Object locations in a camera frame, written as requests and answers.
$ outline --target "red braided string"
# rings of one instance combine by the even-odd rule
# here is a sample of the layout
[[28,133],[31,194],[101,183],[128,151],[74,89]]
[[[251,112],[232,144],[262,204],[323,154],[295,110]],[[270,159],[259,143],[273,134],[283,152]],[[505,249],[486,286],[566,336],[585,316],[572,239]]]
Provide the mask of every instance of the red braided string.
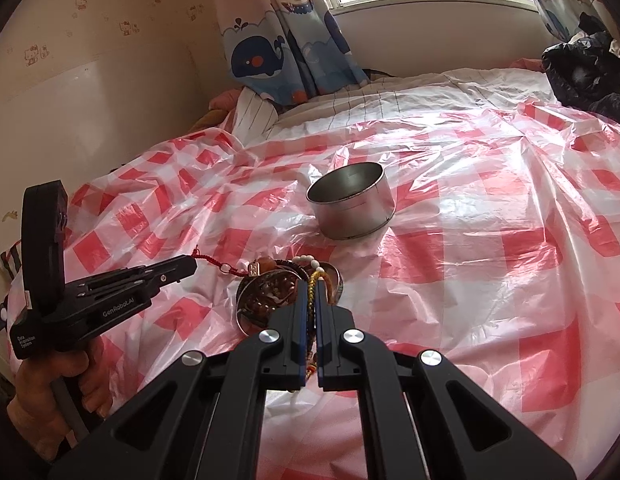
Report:
[[230,264],[223,264],[222,262],[220,262],[219,260],[215,260],[212,256],[208,256],[207,254],[201,254],[201,252],[199,252],[199,247],[195,247],[194,251],[192,251],[192,257],[196,260],[206,260],[207,262],[213,264],[214,266],[219,267],[219,269],[221,269],[222,266],[228,266],[230,267],[230,269],[228,270],[228,274],[234,274],[235,276],[238,276],[239,278],[244,278],[245,276],[248,275],[248,271],[247,270],[239,270],[239,269],[235,269],[232,265]]

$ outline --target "silver screw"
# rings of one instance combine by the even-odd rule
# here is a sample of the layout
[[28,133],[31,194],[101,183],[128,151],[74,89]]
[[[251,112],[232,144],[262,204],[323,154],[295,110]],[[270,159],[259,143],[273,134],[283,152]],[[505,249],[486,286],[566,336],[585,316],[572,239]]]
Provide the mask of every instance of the silver screw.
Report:
[[197,366],[203,361],[203,354],[196,350],[190,350],[181,356],[181,362],[186,366]]
[[343,338],[348,342],[356,345],[357,343],[361,343],[364,338],[364,333],[361,330],[357,330],[353,328],[351,330],[346,330],[343,333]]
[[261,330],[259,332],[259,339],[264,343],[274,343],[279,340],[279,332],[271,328],[267,330]]
[[443,361],[443,357],[436,350],[426,350],[421,354],[421,362],[427,366],[438,366]]

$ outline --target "black plastic bag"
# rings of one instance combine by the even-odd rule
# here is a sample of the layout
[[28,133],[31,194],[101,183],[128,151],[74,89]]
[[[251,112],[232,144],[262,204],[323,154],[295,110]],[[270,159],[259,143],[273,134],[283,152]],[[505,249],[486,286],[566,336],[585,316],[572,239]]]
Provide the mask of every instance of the black plastic bag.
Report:
[[[582,29],[596,30],[586,14]],[[613,38],[605,30],[548,48],[542,57],[554,95],[564,106],[579,108],[620,123],[620,59],[610,52]]]

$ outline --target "wall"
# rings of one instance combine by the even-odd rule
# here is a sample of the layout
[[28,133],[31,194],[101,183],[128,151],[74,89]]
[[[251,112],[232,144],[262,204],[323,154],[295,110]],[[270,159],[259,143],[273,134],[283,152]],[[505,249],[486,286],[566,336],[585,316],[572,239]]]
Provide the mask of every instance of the wall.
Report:
[[0,36],[0,252],[26,187],[73,192],[184,134],[231,86],[212,0],[23,0]]
[[336,19],[361,66],[399,77],[506,68],[521,57],[539,59],[558,42],[536,12],[486,3],[393,4]]

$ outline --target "plastic tablecloth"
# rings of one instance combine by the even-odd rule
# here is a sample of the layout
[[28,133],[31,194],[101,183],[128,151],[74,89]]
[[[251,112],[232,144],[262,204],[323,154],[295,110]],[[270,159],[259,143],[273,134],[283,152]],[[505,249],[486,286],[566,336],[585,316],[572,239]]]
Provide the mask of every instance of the plastic tablecloth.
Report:
[[[365,160],[385,167],[396,215],[367,238],[327,240],[306,190]],[[439,349],[581,479],[620,433],[620,126],[587,113],[529,100],[251,148],[211,128],[81,187],[67,242],[68,280],[196,246],[234,266],[313,254],[341,271],[360,329],[395,351]],[[200,263],[107,332],[116,406],[182,352],[233,348],[237,285]],[[23,305],[18,279],[10,320]],[[366,478],[356,395],[316,378],[269,393],[258,475]]]

